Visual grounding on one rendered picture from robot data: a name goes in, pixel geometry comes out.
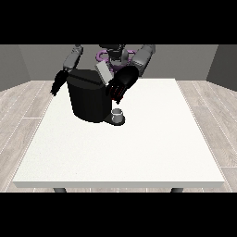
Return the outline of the black coffee machine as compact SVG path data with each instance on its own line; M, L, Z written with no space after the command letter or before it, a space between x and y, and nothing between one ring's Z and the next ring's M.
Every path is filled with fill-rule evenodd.
M125 123L112 120L112 100L106 95L106 86L98 72L90 69L74 69L67 77L69 97L73 113L87 122L107 122L114 126Z

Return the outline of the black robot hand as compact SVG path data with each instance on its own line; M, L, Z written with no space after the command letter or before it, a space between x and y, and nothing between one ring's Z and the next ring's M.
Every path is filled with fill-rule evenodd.
M135 66L126 66L114 74L113 79L106 87L106 96L110 96L110 89L113 86L121 85L124 87L124 93L137 82L139 71Z
M60 70L57 73L55 77L55 81L53 82L53 85L52 85L52 89L50 91L50 93L53 96L56 96L61 86L66 82L68 76L69 76L69 73L66 70Z

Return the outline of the small grey cup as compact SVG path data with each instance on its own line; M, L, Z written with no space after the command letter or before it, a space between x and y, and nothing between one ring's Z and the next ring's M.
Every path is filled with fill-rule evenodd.
M112 114L112 120L115 123L120 123L123 120L123 112L120 108L114 108L111 111L111 114Z

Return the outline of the pale grey machine lid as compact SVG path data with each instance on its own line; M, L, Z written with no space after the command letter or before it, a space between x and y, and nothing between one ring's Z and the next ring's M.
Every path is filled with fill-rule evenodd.
M98 72L101 81L105 86L109 84L109 82L113 79L113 76L106 64L105 61L101 61L95 65L95 69Z

